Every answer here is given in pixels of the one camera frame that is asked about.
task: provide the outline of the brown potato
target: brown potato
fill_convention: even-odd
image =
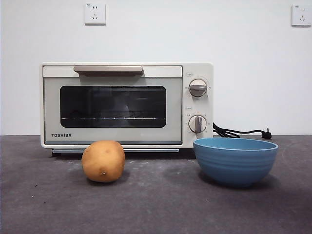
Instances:
[[[125,152],[118,142],[101,140],[85,149],[81,162],[83,171],[90,180],[112,182],[122,175]]]

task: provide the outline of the oven window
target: oven window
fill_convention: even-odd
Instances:
[[[63,86],[60,123],[65,128],[162,128],[162,86]]]

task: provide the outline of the toaster oven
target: toaster oven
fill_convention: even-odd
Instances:
[[[45,63],[41,134],[53,153],[98,140],[125,151],[177,152],[213,135],[210,63]]]

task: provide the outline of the electrical outlet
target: electrical outlet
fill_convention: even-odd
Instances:
[[[84,8],[85,24],[106,24],[106,5],[104,3],[86,3]]]
[[[292,5],[292,26],[311,26],[312,6]]]

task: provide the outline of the timer knob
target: timer knob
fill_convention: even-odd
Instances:
[[[193,116],[190,118],[189,127],[194,133],[201,133],[206,129],[206,120],[203,116]]]
[[[194,97],[201,97],[207,92],[207,85],[202,79],[195,79],[190,83],[189,90]]]

